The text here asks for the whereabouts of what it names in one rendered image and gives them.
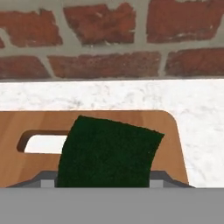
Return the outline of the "wooden cutting board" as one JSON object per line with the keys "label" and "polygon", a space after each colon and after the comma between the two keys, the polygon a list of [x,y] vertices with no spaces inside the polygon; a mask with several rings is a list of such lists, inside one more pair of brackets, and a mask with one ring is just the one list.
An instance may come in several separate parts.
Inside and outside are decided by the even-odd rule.
{"label": "wooden cutting board", "polygon": [[166,111],[0,111],[0,187],[32,179],[42,171],[56,171],[60,160],[58,154],[24,153],[25,143],[20,137],[29,137],[37,130],[65,135],[78,116],[110,119],[163,133],[151,169],[165,171],[182,183],[188,182],[177,123]]}

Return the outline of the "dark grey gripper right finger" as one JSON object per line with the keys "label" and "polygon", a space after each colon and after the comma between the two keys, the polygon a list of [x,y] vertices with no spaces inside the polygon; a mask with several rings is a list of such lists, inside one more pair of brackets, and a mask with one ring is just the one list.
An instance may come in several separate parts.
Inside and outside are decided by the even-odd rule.
{"label": "dark grey gripper right finger", "polygon": [[150,188],[192,188],[191,185],[182,183],[171,178],[166,171],[151,171],[150,172]]}

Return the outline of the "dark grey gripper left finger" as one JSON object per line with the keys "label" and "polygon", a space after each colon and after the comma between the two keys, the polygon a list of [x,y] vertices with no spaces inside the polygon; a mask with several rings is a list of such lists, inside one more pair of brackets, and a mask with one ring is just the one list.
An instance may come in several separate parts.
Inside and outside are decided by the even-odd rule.
{"label": "dark grey gripper left finger", "polygon": [[54,188],[57,184],[58,173],[56,171],[41,171],[34,178],[17,183],[13,187],[23,188]]}

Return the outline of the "dark green sponge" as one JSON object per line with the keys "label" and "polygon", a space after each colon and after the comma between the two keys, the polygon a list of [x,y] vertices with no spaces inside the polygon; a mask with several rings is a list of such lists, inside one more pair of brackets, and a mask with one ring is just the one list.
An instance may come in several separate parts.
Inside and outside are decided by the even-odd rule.
{"label": "dark green sponge", "polygon": [[59,160],[58,187],[147,187],[164,135],[155,130],[79,116]]}

